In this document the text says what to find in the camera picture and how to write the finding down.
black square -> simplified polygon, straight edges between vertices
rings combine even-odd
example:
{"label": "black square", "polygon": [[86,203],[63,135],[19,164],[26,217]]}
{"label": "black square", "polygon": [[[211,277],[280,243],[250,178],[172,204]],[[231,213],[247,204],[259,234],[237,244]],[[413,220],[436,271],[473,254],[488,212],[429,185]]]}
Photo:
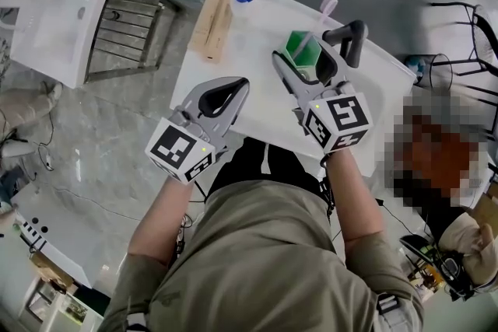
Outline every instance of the black square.
{"label": "black square", "polygon": [[356,96],[327,101],[337,128],[341,130],[368,125],[368,120]]}
{"label": "black square", "polygon": [[336,149],[345,149],[346,147],[350,147],[351,145],[358,144],[367,132],[367,130],[357,131],[356,133],[351,133],[350,135],[339,137],[330,151],[332,152]]}
{"label": "black square", "polygon": [[175,179],[177,179],[178,181],[180,181],[180,179],[178,178],[178,175],[173,171],[173,170],[169,170],[167,167],[161,165],[159,162],[157,162],[155,159],[153,159],[153,162],[154,164],[160,168],[161,170],[164,170],[166,173],[169,173],[172,177],[174,177]]}
{"label": "black square", "polygon": [[197,165],[193,166],[190,170],[185,173],[185,177],[187,177],[187,181],[191,181],[197,175],[201,174],[204,170],[208,168],[209,165],[212,164],[212,154],[206,156],[201,162],[197,163]]}
{"label": "black square", "polygon": [[173,126],[168,126],[157,143],[150,150],[168,165],[179,169],[194,148],[196,140]]}
{"label": "black square", "polygon": [[330,139],[330,131],[321,123],[320,119],[310,110],[308,113],[308,117],[306,118],[306,124],[304,125],[306,129],[315,137],[318,144],[321,145],[322,148],[328,143]]}

olive green shirt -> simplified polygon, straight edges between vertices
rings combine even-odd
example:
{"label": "olive green shirt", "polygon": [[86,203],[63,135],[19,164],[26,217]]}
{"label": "olive green shirt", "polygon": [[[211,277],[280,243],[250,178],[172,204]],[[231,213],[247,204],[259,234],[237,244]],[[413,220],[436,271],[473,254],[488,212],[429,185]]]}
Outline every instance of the olive green shirt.
{"label": "olive green shirt", "polygon": [[170,270],[128,256],[100,330],[126,330],[128,305],[152,332],[388,330],[376,310],[383,292],[403,299],[405,330],[422,329],[419,297],[381,234],[361,239],[344,265],[323,200],[286,184],[243,182],[209,198]]}

white desk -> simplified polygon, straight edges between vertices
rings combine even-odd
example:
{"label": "white desk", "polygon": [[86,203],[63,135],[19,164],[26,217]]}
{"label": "white desk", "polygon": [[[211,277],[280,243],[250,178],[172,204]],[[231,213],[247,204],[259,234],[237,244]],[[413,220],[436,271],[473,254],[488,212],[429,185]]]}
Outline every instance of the white desk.
{"label": "white desk", "polygon": [[[287,93],[272,65],[272,52],[279,49],[292,30],[310,30],[319,12],[293,0],[257,0],[249,20],[233,17],[219,64],[205,62],[188,50],[178,76],[170,107],[180,104],[199,83],[222,76],[249,79],[251,91],[232,129],[242,135],[321,159],[321,147],[305,136],[292,109],[293,96]],[[342,24],[328,19],[323,30]],[[349,79],[365,94],[374,128],[360,144],[352,147],[364,176],[375,169],[376,152],[383,150],[384,134],[392,130],[392,108],[410,93],[415,75],[399,61],[367,41],[358,70],[350,69]]]}

black and white marker cube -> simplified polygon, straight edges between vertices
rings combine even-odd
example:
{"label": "black and white marker cube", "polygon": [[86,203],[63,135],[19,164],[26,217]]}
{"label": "black and white marker cube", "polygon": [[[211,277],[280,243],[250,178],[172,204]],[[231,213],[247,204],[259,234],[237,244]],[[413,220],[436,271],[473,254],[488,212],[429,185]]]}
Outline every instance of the black and white marker cube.
{"label": "black and white marker cube", "polygon": [[215,162],[215,152],[213,145],[164,118],[146,148],[156,166],[184,184]]}
{"label": "black and white marker cube", "polygon": [[372,117],[362,93],[310,101],[304,127],[325,153],[356,145],[372,127]]}

green container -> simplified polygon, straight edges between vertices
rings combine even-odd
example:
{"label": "green container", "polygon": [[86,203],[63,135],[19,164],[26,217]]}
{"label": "green container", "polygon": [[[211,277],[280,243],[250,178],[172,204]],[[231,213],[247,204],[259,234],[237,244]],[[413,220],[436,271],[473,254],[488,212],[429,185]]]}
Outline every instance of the green container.
{"label": "green container", "polygon": [[314,68],[320,57],[321,47],[314,37],[311,37],[295,60],[291,57],[291,54],[297,49],[307,33],[308,31],[303,30],[292,31],[289,39],[286,41],[285,47],[282,49],[282,53],[296,69]]}

